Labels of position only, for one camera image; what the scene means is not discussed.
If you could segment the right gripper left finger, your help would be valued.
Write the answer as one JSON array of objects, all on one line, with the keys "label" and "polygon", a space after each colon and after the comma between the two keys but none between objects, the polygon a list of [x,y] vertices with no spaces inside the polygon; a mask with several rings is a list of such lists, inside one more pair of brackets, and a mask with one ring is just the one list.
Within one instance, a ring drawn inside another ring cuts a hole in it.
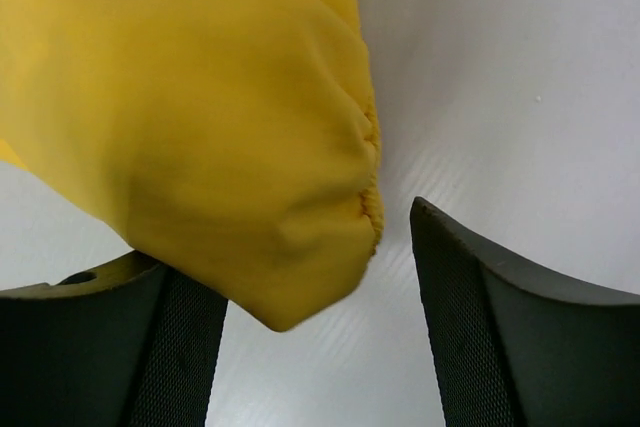
[{"label": "right gripper left finger", "polygon": [[202,426],[228,302],[138,252],[1,294],[5,426]]}]

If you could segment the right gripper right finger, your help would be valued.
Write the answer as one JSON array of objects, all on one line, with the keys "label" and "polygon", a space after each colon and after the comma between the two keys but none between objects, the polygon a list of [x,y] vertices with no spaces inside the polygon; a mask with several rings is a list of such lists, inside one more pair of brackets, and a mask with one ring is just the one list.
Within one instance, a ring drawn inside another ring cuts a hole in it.
[{"label": "right gripper right finger", "polygon": [[422,198],[410,214],[449,426],[635,426],[639,298],[536,264]]}]

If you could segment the yellow shorts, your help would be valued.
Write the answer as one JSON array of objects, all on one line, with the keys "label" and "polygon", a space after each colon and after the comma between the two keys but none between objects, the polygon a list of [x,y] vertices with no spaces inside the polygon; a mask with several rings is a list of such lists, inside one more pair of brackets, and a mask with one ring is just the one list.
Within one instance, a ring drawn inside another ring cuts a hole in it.
[{"label": "yellow shorts", "polygon": [[1,157],[289,330],[383,230],[357,0],[1,0]]}]

